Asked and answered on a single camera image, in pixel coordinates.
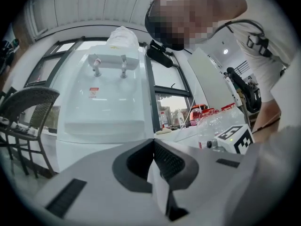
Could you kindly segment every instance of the black grille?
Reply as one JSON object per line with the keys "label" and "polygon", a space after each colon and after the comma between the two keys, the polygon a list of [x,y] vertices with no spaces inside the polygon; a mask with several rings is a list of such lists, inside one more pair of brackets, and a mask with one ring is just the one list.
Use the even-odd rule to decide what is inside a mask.
{"label": "black grille", "polygon": [[160,145],[155,145],[155,162],[162,173],[163,178],[168,182],[185,167],[185,162],[179,156]]}
{"label": "black grille", "polygon": [[78,197],[81,190],[84,188],[87,182],[78,179],[73,179],[46,207],[46,209],[63,218],[72,203]]}
{"label": "black grille", "polygon": [[239,162],[226,159],[218,159],[216,162],[233,168],[238,168],[239,166]]}

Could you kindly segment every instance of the white shirt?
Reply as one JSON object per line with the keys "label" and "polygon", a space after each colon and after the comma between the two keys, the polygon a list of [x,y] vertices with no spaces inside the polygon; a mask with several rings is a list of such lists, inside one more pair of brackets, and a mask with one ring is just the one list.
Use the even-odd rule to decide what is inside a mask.
{"label": "white shirt", "polygon": [[[249,19],[259,23],[264,30],[265,37],[269,39],[268,49],[271,53],[280,57],[284,63],[290,64],[299,47],[299,42],[281,8],[274,0],[246,0],[246,2],[247,11],[232,21]],[[280,78],[283,64],[260,55],[258,50],[246,45],[249,32],[260,33],[256,27],[251,24],[233,24],[230,28],[257,79],[261,101],[268,102],[274,99],[270,90]]]}

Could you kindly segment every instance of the wall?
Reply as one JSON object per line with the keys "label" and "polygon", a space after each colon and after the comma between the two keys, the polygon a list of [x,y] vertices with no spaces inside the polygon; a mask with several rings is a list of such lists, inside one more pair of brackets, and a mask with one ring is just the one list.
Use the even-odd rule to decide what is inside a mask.
{"label": "wall", "polygon": [[190,64],[188,63],[188,59],[191,57],[192,54],[188,53],[187,51],[174,51],[174,56],[178,60],[183,73],[185,74],[186,80],[189,84],[191,92],[194,96],[196,104],[206,104],[208,105],[208,101],[206,96],[203,92],[203,89],[198,81],[193,69],[191,68]]}
{"label": "wall", "polygon": [[206,95],[209,107],[220,109],[234,102],[223,75],[200,48],[193,53],[188,62]]}

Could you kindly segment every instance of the plastic bag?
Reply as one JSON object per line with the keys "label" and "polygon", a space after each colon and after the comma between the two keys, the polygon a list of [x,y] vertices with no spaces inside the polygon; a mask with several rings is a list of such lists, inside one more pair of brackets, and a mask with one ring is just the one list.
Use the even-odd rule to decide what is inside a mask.
{"label": "plastic bag", "polygon": [[139,49],[137,36],[124,26],[111,33],[106,45]]}

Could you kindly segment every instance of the ceiling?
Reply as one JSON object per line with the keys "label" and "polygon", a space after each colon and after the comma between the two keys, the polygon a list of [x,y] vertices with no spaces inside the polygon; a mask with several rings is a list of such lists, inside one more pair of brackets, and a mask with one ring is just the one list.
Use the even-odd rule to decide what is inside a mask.
{"label": "ceiling", "polygon": [[[151,0],[30,0],[27,13],[31,18],[34,38],[67,26],[76,27],[91,22],[123,25],[145,31],[144,16],[150,2]],[[220,65],[239,50],[234,36],[226,28],[198,47]],[[223,54],[225,49],[229,50],[226,55]]]}

